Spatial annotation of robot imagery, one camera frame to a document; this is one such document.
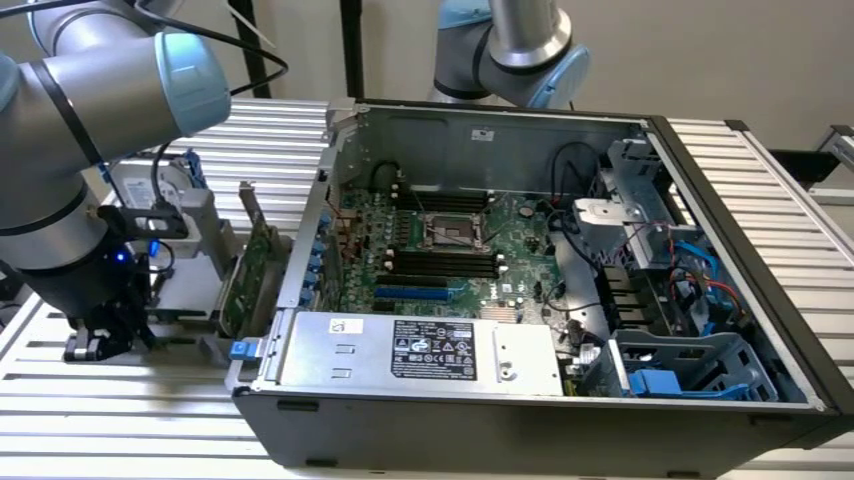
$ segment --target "black cable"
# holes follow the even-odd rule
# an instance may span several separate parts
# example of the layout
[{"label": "black cable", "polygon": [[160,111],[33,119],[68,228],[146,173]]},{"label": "black cable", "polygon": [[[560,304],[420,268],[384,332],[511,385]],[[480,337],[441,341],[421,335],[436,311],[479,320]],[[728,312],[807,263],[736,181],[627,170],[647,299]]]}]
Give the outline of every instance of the black cable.
[{"label": "black cable", "polygon": [[172,268],[174,267],[174,249],[172,248],[172,245],[160,240],[157,240],[157,243],[162,248],[165,248],[165,251],[169,252],[169,263],[162,268],[148,269],[148,273],[166,273],[172,271]]},{"label": "black cable", "polygon": [[217,40],[222,43],[226,43],[228,45],[232,45],[240,48],[242,51],[250,53],[252,55],[257,55],[265,58],[266,60],[273,62],[276,65],[279,65],[279,67],[281,67],[276,72],[273,72],[270,75],[268,75],[262,79],[256,80],[254,82],[250,82],[246,85],[242,85],[241,87],[234,88],[230,91],[230,96],[238,95],[242,92],[246,92],[262,85],[266,85],[269,82],[272,82],[275,79],[281,77],[285,73],[288,73],[288,70],[291,67],[288,66],[287,62],[281,60],[281,58],[279,58],[276,55],[269,53],[266,50],[254,47],[252,44],[244,42],[242,40],[232,36],[224,35],[218,32],[214,32],[213,30],[208,30],[206,28],[198,27],[197,25],[192,25],[189,23],[181,22],[180,20],[174,20],[173,18],[168,18],[161,15],[157,15],[153,12],[149,12],[145,9],[148,3],[150,3],[150,0],[136,0],[133,3],[133,9],[140,13],[140,15],[148,18],[148,20],[150,20],[154,24],[176,28],[178,30],[182,30],[184,32],[193,33],[201,37],[206,37],[212,40]]},{"label": "black cable", "polygon": [[[557,172],[556,172],[557,159],[560,158],[560,154],[564,152],[564,150],[567,148],[576,147],[576,146],[584,147],[592,153],[592,159],[595,161],[593,177],[592,177],[592,180],[589,182],[589,185],[591,185],[589,188],[592,188],[593,182],[596,181],[596,174],[599,173],[599,168],[600,168],[600,166],[599,166],[599,152],[596,151],[596,149],[587,142],[572,141],[572,142],[564,143],[563,145],[560,145],[557,147],[557,149],[551,154],[551,160],[549,160],[549,163],[551,163],[551,198],[549,198],[549,200],[552,200],[555,198],[555,195],[557,195],[557,193],[560,195],[559,200],[563,200],[563,192],[556,192],[556,185],[555,185],[555,179],[556,179],[556,176],[557,176]],[[564,167],[563,168],[565,168],[567,165],[571,165],[569,161],[567,161],[564,163]],[[580,185],[581,184],[581,180],[580,180],[580,175],[577,174],[577,169],[575,169],[575,165],[572,165],[572,170],[573,170],[575,174],[579,177],[577,178],[577,183]]]},{"label": "black cable", "polygon": [[560,287],[560,285],[563,284],[563,282],[557,282],[552,287],[551,290],[548,290],[548,293],[545,294],[545,305],[548,305],[548,307],[555,311],[555,312],[563,312],[563,313],[569,313],[569,312],[577,312],[579,310],[584,310],[585,308],[589,307],[595,307],[595,306],[600,306],[601,303],[600,302],[592,302],[588,303],[587,305],[581,305],[580,307],[573,307],[573,308],[559,308],[555,306],[553,303],[551,303],[551,296],[555,293],[555,290],[557,290],[557,287]]},{"label": "black cable", "polygon": [[118,191],[118,185],[116,185],[116,180],[112,178],[112,172],[109,171],[109,166],[101,162],[101,164],[98,165],[98,168],[102,169],[101,170],[101,177],[104,177],[104,179],[106,180],[106,183],[109,184],[109,187],[112,188],[112,191],[116,194],[116,199],[118,200],[118,205],[121,205],[121,207],[126,208],[128,203],[124,201],[124,197],[121,196],[121,192]]},{"label": "black cable", "polygon": [[[565,185],[565,172],[567,170],[572,170],[572,174],[575,175],[575,183],[577,183],[577,187],[584,190],[584,184],[581,183],[581,174],[575,168],[575,164],[572,162],[565,162],[563,164],[563,173],[560,174],[560,190],[557,191],[557,203],[563,200],[563,187]],[[573,197],[581,198],[584,196],[583,193],[569,193]]]},{"label": "black cable", "polygon": [[70,7],[82,3],[89,3],[92,0],[52,0],[49,2],[25,3],[24,5],[14,5],[0,10],[0,20],[21,13],[37,12],[40,10],[49,10],[58,7]]},{"label": "black cable", "polygon": [[576,245],[575,241],[572,240],[572,234],[569,233],[569,228],[565,224],[565,212],[563,213],[563,215],[560,215],[560,231],[563,233],[563,238],[565,238],[565,241],[569,244],[569,247],[572,247],[572,250],[575,251],[575,254],[580,257],[581,260],[584,260],[584,262],[587,262],[587,265],[589,265],[589,267],[593,269],[593,271],[599,270],[599,265],[596,264],[596,262],[593,261],[592,258],[589,258],[589,255],[587,255],[583,250],[580,249],[580,247]]},{"label": "black cable", "polygon": [[368,190],[373,189],[373,182],[376,182],[376,174],[379,173],[379,169],[383,168],[385,165],[393,165],[395,171],[400,170],[400,164],[395,160],[383,160],[376,165],[373,165],[373,168],[371,169],[371,179],[368,180]]},{"label": "black cable", "polygon": [[165,155],[165,151],[172,145],[172,142],[166,142],[160,145],[157,149],[157,153],[154,154],[154,159],[150,162],[150,188],[154,191],[154,206],[158,203],[165,202],[165,198],[162,197],[162,193],[160,192],[160,181],[157,178],[158,170],[160,170],[160,160],[162,160],[162,155]]}]

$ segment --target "circuit board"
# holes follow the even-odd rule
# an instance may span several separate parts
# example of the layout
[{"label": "circuit board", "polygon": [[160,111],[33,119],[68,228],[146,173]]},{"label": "circuit board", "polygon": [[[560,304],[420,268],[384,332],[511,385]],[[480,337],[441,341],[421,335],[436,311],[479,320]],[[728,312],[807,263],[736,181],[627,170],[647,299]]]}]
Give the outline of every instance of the circuit board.
[{"label": "circuit board", "polygon": [[257,299],[264,283],[266,262],[275,257],[273,237],[276,229],[261,221],[252,226],[245,250],[229,280],[220,310],[220,330],[230,337],[238,336],[242,323],[254,315]]},{"label": "circuit board", "polygon": [[[344,290],[339,311],[541,322],[535,286],[539,283],[547,292],[559,281],[559,270],[553,247],[548,252],[545,240],[548,210],[537,211],[536,204],[537,199],[523,195],[499,194],[481,212],[447,213],[429,206],[423,211],[399,209],[384,195],[345,191],[341,208],[352,220],[341,232]],[[377,279],[396,273],[384,268],[391,247],[397,255],[461,252],[500,256],[501,270],[496,278],[447,276],[448,301],[395,300],[387,302],[393,303],[392,311],[377,312]]]}]

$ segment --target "side panel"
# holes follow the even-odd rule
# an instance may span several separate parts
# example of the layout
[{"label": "side panel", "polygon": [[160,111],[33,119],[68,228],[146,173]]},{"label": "side panel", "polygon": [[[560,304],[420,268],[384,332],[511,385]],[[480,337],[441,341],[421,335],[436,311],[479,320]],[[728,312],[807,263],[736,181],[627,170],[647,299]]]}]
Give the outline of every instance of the side panel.
[{"label": "side panel", "polygon": [[715,478],[827,420],[254,394],[234,403],[288,468]]},{"label": "side panel", "polygon": [[854,389],[803,319],[790,295],[776,280],[766,261],[736,222],[732,213],[712,187],[703,170],[685,148],[671,124],[663,117],[651,117],[651,130],[661,141],[663,152],[673,161],[677,175],[689,195],[696,199],[702,215],[723,243],[735,267],[744,277],[771,323],[782,337],[810,383],[827,406],[842,418],[828,423],[802,441],[790,446],[812,448],[854,428]]}]

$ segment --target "warning label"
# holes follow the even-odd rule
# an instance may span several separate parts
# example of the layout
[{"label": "warning label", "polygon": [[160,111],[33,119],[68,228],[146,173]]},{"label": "warning label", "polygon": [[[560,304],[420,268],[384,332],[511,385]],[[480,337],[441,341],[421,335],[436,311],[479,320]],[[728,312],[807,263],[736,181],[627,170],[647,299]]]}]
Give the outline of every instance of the warning label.
[{"label": "warning label", "polygon": [[477,380],[471,323],[395,320],[392,345],[395,377]]}]

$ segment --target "motherboard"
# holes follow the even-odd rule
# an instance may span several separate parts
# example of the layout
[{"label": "motherboard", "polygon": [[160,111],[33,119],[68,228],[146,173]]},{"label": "motherboard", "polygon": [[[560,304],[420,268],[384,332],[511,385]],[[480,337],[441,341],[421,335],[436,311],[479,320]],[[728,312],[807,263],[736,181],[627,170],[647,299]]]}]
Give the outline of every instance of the motherboard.
[{"label": "motherboard", "polygon": [[543,322],[560,282],[539,196],[341,194],[339,311]]}]

